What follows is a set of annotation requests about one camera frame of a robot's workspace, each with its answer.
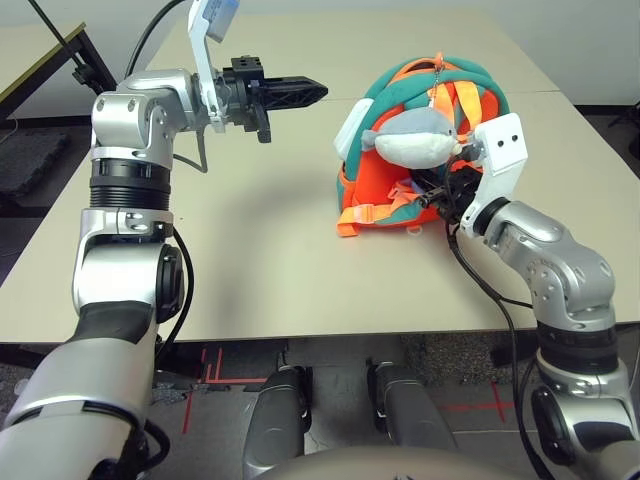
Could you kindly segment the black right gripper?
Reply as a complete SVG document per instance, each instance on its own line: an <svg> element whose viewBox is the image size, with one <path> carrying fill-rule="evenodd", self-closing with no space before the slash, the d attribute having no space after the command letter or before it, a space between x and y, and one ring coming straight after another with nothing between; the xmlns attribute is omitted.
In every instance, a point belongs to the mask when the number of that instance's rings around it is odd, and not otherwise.
<svg viewBox="0 0 640 480"><path fill-rule="evenodd" d="M444 220L459 223L475 198L481 172L472 167L450 170L443 183L438 169L416 169L411 171L411 179L420 189L431 189L418 197L423 208L439 209Z"/></svg>

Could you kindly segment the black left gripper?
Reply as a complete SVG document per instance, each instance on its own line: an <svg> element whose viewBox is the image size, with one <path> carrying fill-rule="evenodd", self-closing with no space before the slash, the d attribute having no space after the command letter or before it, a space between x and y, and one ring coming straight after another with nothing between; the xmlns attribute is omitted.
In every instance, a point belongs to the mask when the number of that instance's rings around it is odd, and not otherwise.
<svg viewBox="0 0 640 480"><path fill-rule="evenodd" d="M267 111L309 107L328 94L328 88L306 76L264 77L257 56L243 55L231 59L222 69L223 95L227 119L245 132L255 132L258 141L271 142L271 128ZM269 90L263 94L266 85Z"/></svg>

